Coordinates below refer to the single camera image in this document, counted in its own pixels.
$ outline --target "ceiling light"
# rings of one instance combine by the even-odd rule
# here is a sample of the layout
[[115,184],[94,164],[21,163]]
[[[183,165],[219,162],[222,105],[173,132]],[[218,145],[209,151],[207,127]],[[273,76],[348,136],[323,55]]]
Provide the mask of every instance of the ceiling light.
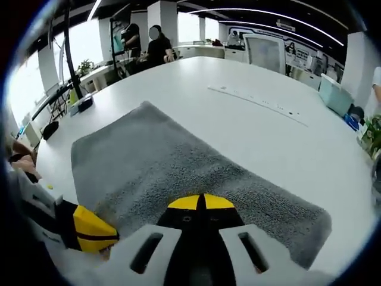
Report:
[[99,7],[99,5],[100,5],[100,3],[101,3],[101,1],[102,1],[102,0],[96,0],[95,4],[94,4],[94,6],[93,6],[93,8],[91,9],[91,12],[90,12],[90,14],[89,14],[88,21],[91,21],[92,17],[93,17],[94,14],[95,14],[96,9],[98,9],[98,7]]
[[340,42],[339,40],[335,39],[333,36],[331,36],[330,34],[320,30],[319,28],[316,28],[315,26],[312,26],[311,24],[308,24],[306,22],[303,22],[301,20],[298,20],[298,19],[295,19],[295,18],[292,18],[292,17],[289,17],[289,16],[286,16],[286,15],[282,15],[282,14],[278,14],[278,13],[274,13],[274,12],[269,12],[269,11],[263,11],[263,10],[256,10],[256,9],[246,9],[246,8],[215,8],[215,9],[205,9],[205,10],[196,10],[196,11],[192,11],[192,12],[188,12],[188,14],[195,14],[195,13],[200,13],[200,12],[212,12],[212,11],[249,11],[249,12],[259,12],[259,13],[264,13],[264,14],[270,14],[270,15],[275,15],[275,16],[278,16],[278,17],[284,17],[284,18],[287,18],[287,19],[290,19],[290,20],[293,20],[293,21],[296,21],[296,22],[299,22],[301,24],[304,24],[310,28],[313,28],[315,29],[316,31],[326,35],[327,37],[330,37],[331,39],[333,39],[335,42],[337,42],[339,45],[341,46],[344,46],[344,44],[342,42]]
[[271,28],[271,29],[276,29],[276,30],[280,30],[282,32],[285,32],[285,33],[289,33],[289,34],[292,34],[294,36],[298,36],[302,39],[305,39],[306,41],[309,41],[311,43],[314,43],[315,45],[319,46],[320,48],[322,48],[323,46],[320,45],[319,43],[317,42],[314,42],[306,37],[303,37],[301,35],[298,35],[296,33],[293,33],[293,32],[290,32],[290,31],[287,31],[287,30],[283,30],[283,29],[280,29],[280,28],[277,28],[277,27],[273,27],[273,26],[268,26],[268,25],[263,25],[263,24],[257,24],[257,23],[250,23],[250,22],[241,22],[241,21],[220,21],[220,23],[237,23],[237,24],[248,24],[248,25],[255,25],[255,26],[260,26],[260,27],[266,27],[266,28]]

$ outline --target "glass window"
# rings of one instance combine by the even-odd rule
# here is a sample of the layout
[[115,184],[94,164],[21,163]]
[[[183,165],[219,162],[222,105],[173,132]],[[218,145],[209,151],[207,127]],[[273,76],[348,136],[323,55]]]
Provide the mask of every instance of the glass window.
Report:
[[205,38],[212,41],[219,38],[220,23],[217,20],[205,18]]
[[[95,65],[103,61],[98,19],[86,21],[70,28],[69,37],[71,60],[73,61],[75,70],[77,70],[80,63],[84,60],[90,60]],[[53,52],[58,76],[60,75],[60,48],[62,47],[63,42],[63,33],[55,36]],[[67,80],[70,78],[70,72],[68,69],[66,56],[64,56],[63,66],[64,80]]]
[[38,52],[31,55],[17,70],[15,70],[8,85],[8,100],[20,127],[24,117],[36,107],[44,96]]
[[177,32],[180,43],[200,41],[200,21],[198,16],[179,12]]

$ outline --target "power strip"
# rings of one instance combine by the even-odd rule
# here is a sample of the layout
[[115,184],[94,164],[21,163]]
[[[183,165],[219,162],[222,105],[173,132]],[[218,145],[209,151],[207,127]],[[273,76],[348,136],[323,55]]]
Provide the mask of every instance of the power strip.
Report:
[[249,102],[252,102],[256,105],[262,106],[264,108],[270,109],[273,112],[279,113],[283,116],[286,116],[306,127],[308,127],[306,120],[301,115],[299,111],[291,110],[290,108],[283,107],[275,102],[271,102],[268,99],[260,98],[256,95],[251,94],[245,94],[243,92],[240,92],[237,89],[229,88],[226,86],[208,86],[208,89],[211,91],[217,91],[222,94],[228,94],[233,97],[238,97],[243,100],[247,100]]

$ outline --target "office chair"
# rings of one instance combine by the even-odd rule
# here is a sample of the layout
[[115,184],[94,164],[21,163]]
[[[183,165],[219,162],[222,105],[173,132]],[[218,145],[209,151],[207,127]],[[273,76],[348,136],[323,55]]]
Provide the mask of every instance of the office chair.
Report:
[[282,39],[245,34],[246,62],[277,73],[286,74],[285,42]]

